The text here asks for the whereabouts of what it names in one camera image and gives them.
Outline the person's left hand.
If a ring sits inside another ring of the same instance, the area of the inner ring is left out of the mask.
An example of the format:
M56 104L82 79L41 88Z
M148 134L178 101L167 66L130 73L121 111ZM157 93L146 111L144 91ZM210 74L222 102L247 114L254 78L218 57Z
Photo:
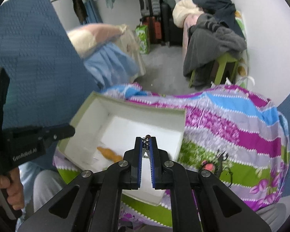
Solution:
M20 180L19 168L14 168L9 172L10 179L4 175L0 175L0 189L7 190L7 202L14 210L24 208L24 192L23 185Z

